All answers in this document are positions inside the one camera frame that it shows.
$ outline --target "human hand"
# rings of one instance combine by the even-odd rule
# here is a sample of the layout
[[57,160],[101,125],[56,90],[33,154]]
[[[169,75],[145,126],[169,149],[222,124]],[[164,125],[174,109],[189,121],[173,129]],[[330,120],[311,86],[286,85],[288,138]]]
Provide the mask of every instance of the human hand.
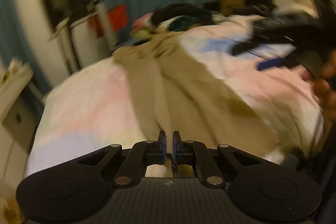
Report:
[[312,79],[310,73],[306,71],[302,78],[304,81],[313,82],[313,92],[320,100],[320,106],[326,118],[336,122],[336,91],[333,91],[325,79],[336,76],[336,51],[332,52],[330,61],[326,64],[321,72],[323,79]]

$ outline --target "cable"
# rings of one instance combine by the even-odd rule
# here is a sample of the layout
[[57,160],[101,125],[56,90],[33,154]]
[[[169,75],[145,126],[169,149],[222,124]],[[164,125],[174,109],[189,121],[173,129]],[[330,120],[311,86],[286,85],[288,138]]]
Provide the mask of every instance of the cable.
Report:
[[257,5],[262,5],[268,9],[268,14],[262,11],[258,6],[251,4],[255,9],[257,9],[259,12],[263,13],[264,15],[269,15],[269,8],[263,4],[257,4]]
[[262,59],[265,59],[264,57],[262,57],[261,55],[256,54],[256,53],[253,52],[253,51],[248,51],[248,53],[253,54],[253,55],[255,55],[255,56],[257,56],[257,57],[260,57],[260,58],[262,58]]

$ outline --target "white bedsheet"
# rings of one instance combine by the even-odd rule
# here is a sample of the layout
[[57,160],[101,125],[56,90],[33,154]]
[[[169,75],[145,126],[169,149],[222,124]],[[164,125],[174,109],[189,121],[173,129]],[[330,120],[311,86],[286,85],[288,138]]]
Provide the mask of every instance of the white bedsheet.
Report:
[[[182,46],[231,86],[274,130],[287,146],[307,150],[319,108],[300,70],[255,70],[261,58],[228,54],[235,41],[251,33],[256,17],[233,16],[222,25],[194,28],[179,37]],[[290,46],[261,47],[254,53],[281,56]],[[125,71],[107,58],[71,76],[49,95],[28,161],[30,175],[90,153],[112,143],[131,148],[145,140],[135,116]],[[265,158],[283,159],[283,144]]]

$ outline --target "white drawer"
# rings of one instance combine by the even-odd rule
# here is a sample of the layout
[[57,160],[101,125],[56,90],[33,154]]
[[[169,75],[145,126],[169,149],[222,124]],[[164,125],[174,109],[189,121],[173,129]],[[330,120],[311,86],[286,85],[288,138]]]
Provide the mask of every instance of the white drawer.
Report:
[[27,156],[27,151],[17,141],[14,141],[5,174],[5,183],[13,189],[16,189],[24,178]]
[[36,131],[36,122],[21,98],[14,102],[2,124],[14,139],[29,151]]
[[13,136],[0,124],[0,178],[3,178],[5,175],[5,169],[13,142]]

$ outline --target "red object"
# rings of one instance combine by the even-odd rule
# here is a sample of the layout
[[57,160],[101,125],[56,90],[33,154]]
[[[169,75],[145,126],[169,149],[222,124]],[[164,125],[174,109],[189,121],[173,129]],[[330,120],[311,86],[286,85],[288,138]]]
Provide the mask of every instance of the red object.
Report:
[[[108,18],[112,30],[115,32],[124,28],[128,23],[126,5],[117,5],[113,9],[109,10]],[[96,33],[97,38],[100,38],[104,35],[104,30],[100,24],[98,16],[90,17],[87,24],[92,32]]]

